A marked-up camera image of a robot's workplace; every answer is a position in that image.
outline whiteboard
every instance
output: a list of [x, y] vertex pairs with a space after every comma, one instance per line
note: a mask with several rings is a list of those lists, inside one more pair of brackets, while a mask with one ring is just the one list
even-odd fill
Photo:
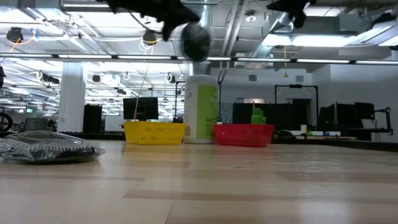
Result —
[[122, 125], [124, 123], [124, 117], [122, 116], [105, 116], [105, 131], [124, 131]]

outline red basket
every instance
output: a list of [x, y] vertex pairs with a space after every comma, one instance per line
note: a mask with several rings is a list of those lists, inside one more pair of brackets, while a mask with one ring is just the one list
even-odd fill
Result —
[[216, 142], [225, 146], [263, 147], [271, 143], [274, 126], [268, 124], [217, 124]]

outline yellow basket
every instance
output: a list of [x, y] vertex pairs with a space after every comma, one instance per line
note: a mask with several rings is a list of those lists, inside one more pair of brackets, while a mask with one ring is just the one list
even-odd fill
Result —
[[126, 141], [133, 144], [181, 144], [185, 124], [129, 121], [124, 123]]

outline green toy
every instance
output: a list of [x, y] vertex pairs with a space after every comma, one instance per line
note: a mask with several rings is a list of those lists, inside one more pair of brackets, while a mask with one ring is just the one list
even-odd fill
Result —
[[264, 117], [264, 112], [260, 108], [253, 108], [251, 123], [252, 124], [266, 124], [266, 118]]

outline bicycle wheel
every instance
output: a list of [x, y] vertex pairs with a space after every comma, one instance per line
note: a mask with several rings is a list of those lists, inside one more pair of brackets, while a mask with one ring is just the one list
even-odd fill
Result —
[[6, 132], [10, 130], [12, 128], [12, 125], [14, 125], [14, 121], [12, 120], [12, 118], [8, 114], [0, 112], [0, 131]]

